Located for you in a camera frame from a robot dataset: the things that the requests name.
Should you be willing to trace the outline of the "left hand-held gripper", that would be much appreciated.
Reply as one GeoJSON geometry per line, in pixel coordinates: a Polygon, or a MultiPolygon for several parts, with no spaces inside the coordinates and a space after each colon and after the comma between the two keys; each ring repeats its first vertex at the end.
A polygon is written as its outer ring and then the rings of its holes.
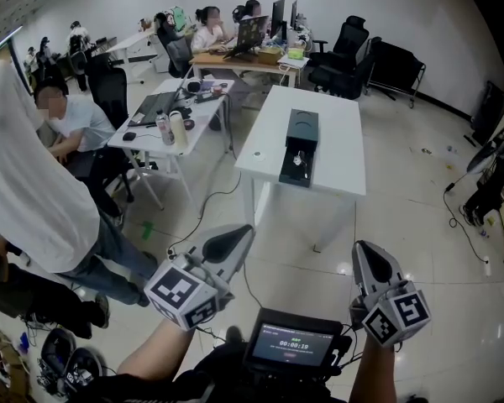
{"type": "Polygon", "coordinates": [[[255,239],[249,224],[198,234],[187,249],[164,260],[144,288],[152,306],[184,331],[210,321],[234,299],[230,281],[255,239]]]}

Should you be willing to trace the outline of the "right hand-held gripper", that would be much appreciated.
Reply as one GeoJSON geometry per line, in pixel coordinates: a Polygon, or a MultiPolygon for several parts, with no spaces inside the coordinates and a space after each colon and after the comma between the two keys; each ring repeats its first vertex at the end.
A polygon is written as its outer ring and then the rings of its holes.
{"type": "Polygon", "coordinates": [[[404,277],[391,254],[365,240],[356,241],[351,254],[360,293],[349,306],[354,329],[365,329],[383,348],[389,348],[431,321],[423,292],[404,277]]]}

